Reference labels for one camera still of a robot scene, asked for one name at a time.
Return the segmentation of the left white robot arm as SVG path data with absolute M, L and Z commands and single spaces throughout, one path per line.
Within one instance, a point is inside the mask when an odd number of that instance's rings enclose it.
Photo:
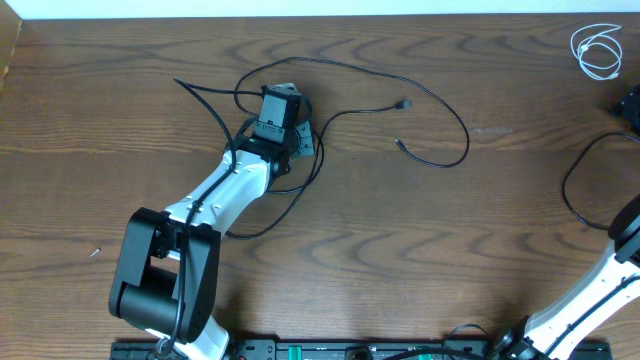
M 222 359 L 231 336 L 212 315 L 221 239 L 241 212 L 285 174 L 290 157 L 310 156 L 317 132 L 293 128 L 287 146 L 263 122 L 238 135 L 220 165 L 162 212 L 129 219 L 109 297 L 110 313 L 157 337 L 114 343 L 114 359 Z

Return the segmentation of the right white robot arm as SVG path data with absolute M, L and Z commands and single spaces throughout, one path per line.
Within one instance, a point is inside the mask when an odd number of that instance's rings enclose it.
M 580 215 L 566 193 L 570 175 L 587 152 L 612 135 L 608 132 L 592 140 L 561 181 L 568 210 L 584 225 L 607 233 L 609 241 L 602 256 L 558 300 L 498 336 L 490 359 L 568 359 L 593 330 L 639 297 L 639 198 L 634 197 L 605 226 Z

